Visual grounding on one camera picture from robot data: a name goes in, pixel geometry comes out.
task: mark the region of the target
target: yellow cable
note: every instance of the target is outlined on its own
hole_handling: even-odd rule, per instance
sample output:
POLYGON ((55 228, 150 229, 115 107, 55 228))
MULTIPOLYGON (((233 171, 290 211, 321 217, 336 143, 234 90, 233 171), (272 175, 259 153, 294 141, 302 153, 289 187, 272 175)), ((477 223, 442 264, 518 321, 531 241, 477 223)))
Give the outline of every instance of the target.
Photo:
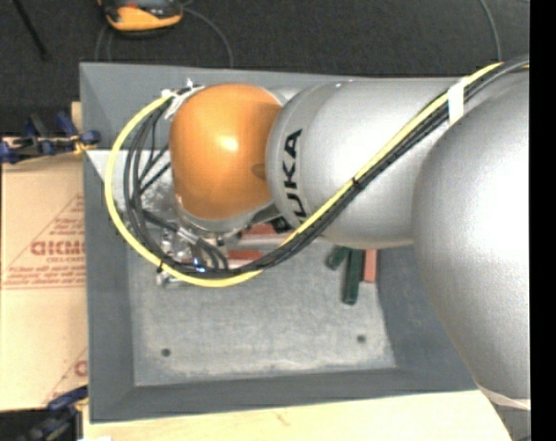
MULTIPOLYGON (((492 69, 501 65, 502 63, 495 63, 484 67, 480 71, 466 77, 465 86, 469 86, 471 83, 481 78, 492 69)), ((127 241, 127 243, 136 250, 143 258, 152 263, 155 266, 160 266, 166 273, 177 279, 181 279, 189 284, 194 284, 197 286, 203 286, 208 288, 224 288, 228 286, 233 286, 235 284, 242 283, 252 277, 259 275, 263 270, 250 271, 248 273, 243 273, 234 277, 223 277, 223 278, 202 278, 193 277, 191 275, 185 275, 178 272, 171 266, 162 263, 161 259, 148 250, 142 243, 140 243, 132 233, 124 225, 122 218, 120 217, 116 205, 114 203, 114 196, 112 192, 112 180, 114 176, 114 166, 116 159, 122 148, 123 143, 129 137, 130 133, 153 111, 158 109, 163 103, 165 103, 174 94, 164 95, 155 101, 153 101, 148 106, 144 107, 139 111, 129 123, 122 129, 120 135, 114 142, 110 155, 108 156, 108 163, 106 166, 106 173, 104 178, 104 196, 106 199, 106 206, 108 208, 108 213, 114 225, 122 235, 122 237, 127 241)), ((318 208, 304 223, 302 223, 298 229, 296 229, 281 245, 284 245, 291 241, 293 238, 307 231, 313 224, 318 221, 327 210, 329 210, 351 187, 353 187, 354 182, 358 181, 362 176, 364 176, 375 164, 377 164, 382 158, 388 155, 402 140, 404 140, 414 129, 416 129, 423 121, 431 116, 437 109, 443 106, 444 103, 448 101, 448 93, 445 92, 431 103, 429 103, 420 113, 418 113, 414 118, 412 118, 402 129, 400 129, 386 144, 373 156, 369 161, 361 168, 357 173, 348 180, 344 185, 342 185, 320 208, 318 208)))

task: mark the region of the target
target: kuka logo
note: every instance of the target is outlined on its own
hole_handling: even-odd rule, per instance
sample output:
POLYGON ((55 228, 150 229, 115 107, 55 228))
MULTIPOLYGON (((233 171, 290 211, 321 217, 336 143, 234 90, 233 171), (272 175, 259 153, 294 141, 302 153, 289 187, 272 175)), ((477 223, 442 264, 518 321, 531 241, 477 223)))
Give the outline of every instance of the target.
POLYGON ((302 134, 302 129, 292 132, 284 142, 284 152, 291 159, 291 164, 288 166, 284 160, 281 164, 282 171, 286 176, 284 180, 284 187, 286 188, 286 197, 292 203, 294 207, 293 212, 296 217, 299 218, 300 222, 308 216, 304 206, 302 206, 302 201, 298 195, 298 183, 294 181, 294 175, 296 174, 296 143, 298 138, 302 134))

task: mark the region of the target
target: green object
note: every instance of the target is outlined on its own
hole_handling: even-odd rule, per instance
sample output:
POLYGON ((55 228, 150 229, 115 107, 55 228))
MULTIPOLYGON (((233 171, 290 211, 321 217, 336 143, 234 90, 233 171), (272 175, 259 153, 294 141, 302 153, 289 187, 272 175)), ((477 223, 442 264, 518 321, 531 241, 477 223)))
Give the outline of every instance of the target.
POLYGON ((363 271, 363 250, 351 250, 347 261, 345 285, 343 286, 342 301, 347 305, 354 305, 359 295, 359 283, 363 271))
POLYGON ((339 246, 336 247, 335 250, 329 255, 326 259, 326 265, 335 271, 341 264, 345 261, 345 259, 351 254, 353 250, 351 248, 347 248, 346 246, 339 246))

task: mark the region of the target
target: gray tray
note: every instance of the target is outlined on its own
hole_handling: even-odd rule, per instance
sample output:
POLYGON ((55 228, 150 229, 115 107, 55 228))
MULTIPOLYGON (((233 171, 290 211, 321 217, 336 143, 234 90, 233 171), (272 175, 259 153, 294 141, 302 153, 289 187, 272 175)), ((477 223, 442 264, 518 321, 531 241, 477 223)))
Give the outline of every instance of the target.
MULTIPOLYGON (((291 95, 347 78, 107 63, 80 71, 84 127, 103 136, 85 162, 92 421, 475 388, 429 306, 411 247, 381 251, 378 283, 362 283, 347 306, 344 267, 324 265, 329 243, 236 287, 161 288, 110 222, 101 176, 108 147, 162 89, 189 78, 291 95)), ((165 204, 171 185, 161 190, 165 204)))

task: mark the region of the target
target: cardboard sheet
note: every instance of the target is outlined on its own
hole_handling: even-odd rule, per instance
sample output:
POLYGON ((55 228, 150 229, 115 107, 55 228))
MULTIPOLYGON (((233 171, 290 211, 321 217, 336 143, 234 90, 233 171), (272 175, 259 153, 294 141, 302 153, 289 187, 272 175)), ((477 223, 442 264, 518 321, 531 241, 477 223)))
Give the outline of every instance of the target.
POLYGON ((2 167, 0 412, 87 383, 83 158, 2 167))

